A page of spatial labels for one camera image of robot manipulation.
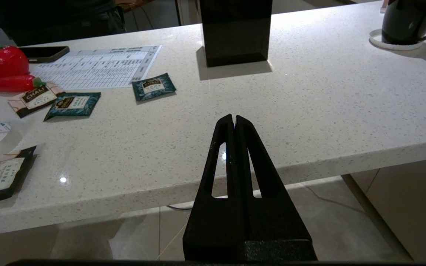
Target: black mug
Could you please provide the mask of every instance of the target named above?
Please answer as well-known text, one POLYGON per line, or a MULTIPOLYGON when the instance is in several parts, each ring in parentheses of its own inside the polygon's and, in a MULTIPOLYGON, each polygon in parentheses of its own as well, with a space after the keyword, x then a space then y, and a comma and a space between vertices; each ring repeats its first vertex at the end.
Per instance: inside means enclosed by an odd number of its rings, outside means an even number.
POLYGON ((382 42, 411 45, 426 40, 426 0, 389 0, 382 42))

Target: cable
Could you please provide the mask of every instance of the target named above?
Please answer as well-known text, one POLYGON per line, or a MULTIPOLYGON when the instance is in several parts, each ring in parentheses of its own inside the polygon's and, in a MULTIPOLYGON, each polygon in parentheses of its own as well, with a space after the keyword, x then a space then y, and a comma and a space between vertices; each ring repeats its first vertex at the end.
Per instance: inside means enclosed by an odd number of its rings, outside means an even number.
POLYGON ((188 218, 190 217, 190 214, 186 215, 186 219, 187 222, 184 224, 184 226, 182 226, 182 228, 179 230, 179 232, 174 236, 174 238, 172 238, 172 240, 169 242, 169 244, 167 244, 167 246, 165 247, 165 249, 159 253, 159 256, 157 256, 157 258, 155 260, 159 260, 160 257, 162 256, 162 254, 167 250, 167 248, 172 244, 172 242, 179 236, 179 234, 182 232, 182 230, 186 227, 186 225, 188 224, 188 218))
POLYGON ((149 25, 151 26, 152 29, 154 29, 154 26, 152 25, 151 20, 149 20, 149 16, 147 15, 146 11, 144 10, 144 7, 140 6, 140 8, 144 12, 144 15, 146 15, 146 18, 147 18, 147 21, 149 22, 149 25))
POLYGON ((191 209, 193 209, 193 207, 191 207, 191 208, 177 208, 177 207, 173 207, 173 206, 170 206, 170 205, 167 205, 166 207, 170 208, 172 210, 182 211, 182 212, 191 211, 191 209))
POLYGON ((334 200, 329 200, 329 199, 326 199, 326 198, 323 198, 323 197, 320 197, 320 196, 318 196, 311 188, 309 188, 307 185, 303 185, 304 187, 306 187, 306 189, 308 189, 308 190, 310 190, 310 192, 313 194, 313 195, 315 195, 315 197, 317 197, 317 198, 319 198, 319 199, 321 199, 321 200, 324 200, 324 201, 328 201, 328 202, 331 202, 331 203, 335 203, 335 204, 338 204, 338 205, 341 205, 341 206, 343 206, 343 207, 345 207, 345 208, 348 208, 348 209, 351 209, 351 210, 353 210, 353 211, 357 211, 357 212, 360 212, 360 213, 362 213, 362 214, 366 214, 365 212, 363 212, 362 210, 358 210, 358 209, 355 209, 355 208, 353 208, 353 207, 351 207, 351 206, 348 206, 348 205, 346 205, 346 204, 343 204, 343 203, 341 203, 341 202, 337 202, 337 201, 334 201, 334 200))
POLYGON ((136 15, 134 14, 134 9, 131 12, 132 12, 132 17, 134 17, 134 23, 136 24, 136 31, 139 31, 139 27, 137 26, 136 15))
POLYGON ((368 192, 368 191, 369 191, 369 189, 371 188, 371 185, 374 183, 374 180, 376 179, 377 174, 379 174, 379 171, 380 171, 380 170, 381 170, 380 168, 379 168, 379 169, 377 169, 376 175, 374 175, 374 178, 372 179, 371 183, 369 184, 369 187, 366 189, 366 192, 364 192, 364 194, 367 194, 367 192, 368 192))

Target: tiled floor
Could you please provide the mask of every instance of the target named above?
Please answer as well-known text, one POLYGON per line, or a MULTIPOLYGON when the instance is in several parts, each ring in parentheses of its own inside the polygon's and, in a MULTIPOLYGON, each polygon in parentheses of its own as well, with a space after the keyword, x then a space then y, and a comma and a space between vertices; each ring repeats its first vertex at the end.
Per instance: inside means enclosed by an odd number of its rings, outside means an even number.
MULTIPOLYGON (((286 187, 319 260, 408 260, 384 240, 341 177, 286 187)), ((0 265, 23 258, 183 260, 188 214, 160 207, 0 234, 0 265)))

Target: smartphone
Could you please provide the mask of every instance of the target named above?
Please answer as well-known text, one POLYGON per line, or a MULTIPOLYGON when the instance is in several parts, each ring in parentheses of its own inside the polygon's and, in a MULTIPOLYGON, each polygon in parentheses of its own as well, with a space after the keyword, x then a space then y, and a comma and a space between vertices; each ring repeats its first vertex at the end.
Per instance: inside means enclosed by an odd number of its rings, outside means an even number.
POLYGON ((68 47, 19 47, 29 63, 53 62, 70 52, 68 47))

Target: cabinet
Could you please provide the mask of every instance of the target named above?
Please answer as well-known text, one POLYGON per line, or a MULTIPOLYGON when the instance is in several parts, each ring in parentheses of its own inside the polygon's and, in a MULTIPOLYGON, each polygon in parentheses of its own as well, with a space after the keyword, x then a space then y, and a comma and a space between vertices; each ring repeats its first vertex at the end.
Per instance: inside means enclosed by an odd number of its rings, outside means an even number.
POLYGON ((426 161, 352 177, 413 259, 426 262, 426 161))

